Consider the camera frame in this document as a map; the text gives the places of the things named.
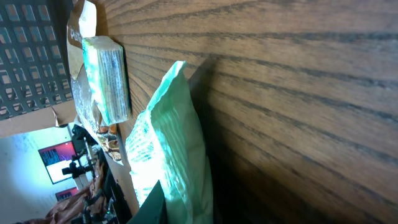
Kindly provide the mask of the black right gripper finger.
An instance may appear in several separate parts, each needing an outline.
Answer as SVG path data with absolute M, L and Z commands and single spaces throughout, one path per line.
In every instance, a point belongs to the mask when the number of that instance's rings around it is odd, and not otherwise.
M 168 224 L 164 192 L 159 181 L 139 211 L 126 224 Z

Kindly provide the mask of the teal white box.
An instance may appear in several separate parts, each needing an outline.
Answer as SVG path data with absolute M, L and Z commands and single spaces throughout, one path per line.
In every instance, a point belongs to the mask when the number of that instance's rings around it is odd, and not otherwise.
M 125 150 L 139 208 L 159 181 L 168 223 L 213 223 L 210 162 L 185 66 L 176 61 L 163 76 Z

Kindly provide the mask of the teal tissue packet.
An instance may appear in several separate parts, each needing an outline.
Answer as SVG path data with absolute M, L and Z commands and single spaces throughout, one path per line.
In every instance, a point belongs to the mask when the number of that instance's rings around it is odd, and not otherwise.
M 124 49 L 108 36 L 82 40 L 83 61 L 94 101 L 108 125 L 128 120 L 129 88 Z

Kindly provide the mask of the white packet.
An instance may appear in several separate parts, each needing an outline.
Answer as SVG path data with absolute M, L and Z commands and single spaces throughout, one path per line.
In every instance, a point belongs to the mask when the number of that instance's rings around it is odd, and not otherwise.
M 67 54 L 77 125 L 85 128 L 112 160 L 123 165 L 117 138 L 117 126 L 108 126 L 96 105 L 83 62 L 82 40 L 96 34 L 96 6 L 86 0 L 73 1 L 67 22 Z

